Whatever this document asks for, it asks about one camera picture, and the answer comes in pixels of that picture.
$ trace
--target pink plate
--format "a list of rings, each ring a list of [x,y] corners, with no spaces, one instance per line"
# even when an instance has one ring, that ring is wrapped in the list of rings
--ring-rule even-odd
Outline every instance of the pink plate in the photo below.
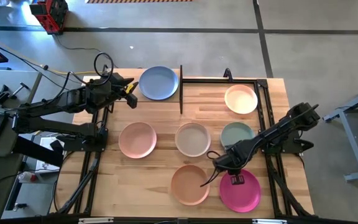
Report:
[[[149,155],[157,143],[153,127],[143,122],[132,123],[122,130],[118,145],[122,153],[133,159]]]
[[[241,170],[244,176],[244,184],[232,185],[231,176],[225,174],[222,177],[219,193],[223,204],[235,212],[249,212],[258,206],[261,192],[259,181],[246,170]]]
[[[234,85],[224,94],[226,106],[235,113],[247,114],[253,112],[258,105],[255,92],[245,85]]]

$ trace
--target blue plate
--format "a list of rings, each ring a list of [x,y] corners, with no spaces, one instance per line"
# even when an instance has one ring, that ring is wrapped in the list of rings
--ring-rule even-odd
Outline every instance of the blue plate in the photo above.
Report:
[[[139,89],[151,100],[165,100],[178,89],[178,76],[171,69],[157,66],[147,69],[139,79]]]

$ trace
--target magenta plate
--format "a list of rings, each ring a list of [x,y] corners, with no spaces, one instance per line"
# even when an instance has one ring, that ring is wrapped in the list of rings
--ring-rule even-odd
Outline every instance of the magenta plate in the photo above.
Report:
[[[231,176],[222,177],[219,193],[223,204],[235,212],[249,212],[258,206],[261,197],[259,181],[246,170],[241,170],[244,184],[232,185]]]

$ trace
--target gray metal frame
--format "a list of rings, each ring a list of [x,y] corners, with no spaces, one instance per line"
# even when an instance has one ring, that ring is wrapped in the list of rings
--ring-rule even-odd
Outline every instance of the gray metal frame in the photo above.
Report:
[[[330,113],[329,115],[323,117],[323,120],[325,122],[330,122],[332,121],[334,118],[340,118],[342,121],[342,124],[344,126],[347,138],[349,139],[349,142],[352,146],[354,155],[356,157],[356,160],[358,162],[358,145],[356,142],[356,138],[355,135],[352,132],[351,129],[351,125],[349,124],[346,116],[347,113],[350,113],[352,111],[355,111],[355,109],[358,108],[358,96],[355,97],[353,100],[349,101],[348,103],[346,103],[344,106],[338,107],[337,109],[335,109],[332,113]],[[353,173],[353,174],[349,174],[349,175],[345,175],[345,180],[349,181],[349,180],[358,180],[358,172],[357,173]]]

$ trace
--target red equipment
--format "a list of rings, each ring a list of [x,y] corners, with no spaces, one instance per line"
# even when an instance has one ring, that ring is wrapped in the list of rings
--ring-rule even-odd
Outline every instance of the red equipment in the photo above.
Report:
[[[31,14],[40,22],[48,34],[62,34],[68,11],[65,0],[46,0],[30,5]]]

